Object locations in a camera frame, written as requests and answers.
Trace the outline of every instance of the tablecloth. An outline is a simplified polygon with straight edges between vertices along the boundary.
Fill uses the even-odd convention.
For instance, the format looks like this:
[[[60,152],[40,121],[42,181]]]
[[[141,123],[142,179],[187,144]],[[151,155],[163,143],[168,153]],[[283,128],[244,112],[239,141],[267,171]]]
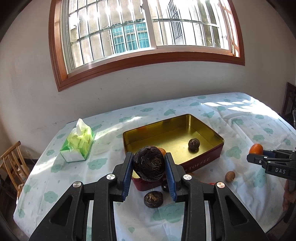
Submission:
[[[68,123],[34,166],[16,206],[14,221],[30,236],[74,181],[96,182],[123,162],[123,132],[188,113],[225,140],[220,158],[194,173],[201,181],[214,183],[224,181],[228,171],[235,171],[236,178],[227,184],[228,187],[261,228],[268,231],[282,214],[285,180],[266,175],[263,168],[248,163],[246,156],[253,143],[262,144],[265,150],[294,150],[296,132],[272,109],[243,93],[154,102],[85,118],[83,121],[92,128],[95,141],[88,159],[81,162],[66,163],[59,154],[67,135],[76,125],[76,121]],[[117,239],[179,241],[184,203],[174,203],[169,194],[163,192],[163,205],[150,209],[143,202],[147,192],[138,191],[131,182],[126,201],[114,204]],[[91,215],[87,225],[87,239],[90,240]]]

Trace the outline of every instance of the window sill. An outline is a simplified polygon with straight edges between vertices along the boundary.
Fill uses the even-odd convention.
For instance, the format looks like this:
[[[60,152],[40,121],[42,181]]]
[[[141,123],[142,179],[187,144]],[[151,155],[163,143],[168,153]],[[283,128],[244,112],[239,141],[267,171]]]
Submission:
[[[49,48],[58,91],[104,74],[149,64],[210,61],[245,65],[242,33],[233,3],[229,0],[237,29],[240,57],[234,56],[228,50],[213,47],[187,45],[158,46],[157,49],[147,49],[145,51],[135,51],[110,58],[107,57],[104,60],[80,66],[68,74],[63,57],[60,34],[61,4],[62,0],[52,0],[49,14]]]

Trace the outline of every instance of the metal bolt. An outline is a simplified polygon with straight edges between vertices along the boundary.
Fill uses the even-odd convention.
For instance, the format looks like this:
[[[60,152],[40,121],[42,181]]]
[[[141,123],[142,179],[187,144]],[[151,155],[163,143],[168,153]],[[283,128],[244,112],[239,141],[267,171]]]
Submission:
[[[106,178],[107,178],[108,180],[112,180],[112,179],[115,178],[115,175],[114,175],[114,174],[108,174],[108,175],[106,176]]]
[[[189,174],[185,174],[185,175],[183,176],[183,178],[184,178],[185,180],[190,180],[190,179],[192,178],[192,176],[189,175]]]
[[[225,184],[223,182],[218,182],[217,183],[217,187],[224,188],[225,187]]]
[[[78,188],[80,186],[81,186],[81,182],[79,182],[79,181],[76,181],[73,183],[73,187],[75,187],[75,188]]]

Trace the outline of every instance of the black round object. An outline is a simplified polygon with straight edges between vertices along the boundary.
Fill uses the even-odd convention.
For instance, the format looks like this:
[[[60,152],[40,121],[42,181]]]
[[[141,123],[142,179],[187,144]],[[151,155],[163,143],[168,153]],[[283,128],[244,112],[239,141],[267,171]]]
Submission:
[[[165,192],[170,192],[170,190],[168,189],[168,184],[167,183],[162,184],[161,189],[164,190]]]
[[[159,191],[152,191],[144,196],[144,204],[149,208],[160,207],[163,203],[163,194]]]
[[[155,146],[145,146],[133,157],[133,169],[144,181],[153,182],[162,178],[165,172],[165,160]]]
[[[200,141],[198,139],[196,139],[196,138],[191,139],[188,142],[188,148],[191,151],[197,151],[197,149],[199,148],[199,146],[200,146]]]

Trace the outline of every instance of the window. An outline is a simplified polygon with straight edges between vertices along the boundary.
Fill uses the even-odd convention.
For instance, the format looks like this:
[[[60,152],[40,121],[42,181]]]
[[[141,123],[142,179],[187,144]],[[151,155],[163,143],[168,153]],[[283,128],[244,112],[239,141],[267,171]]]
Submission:
[[[231,0],[52,0],[49,42],[59,90],[159,62],[244,65]]]

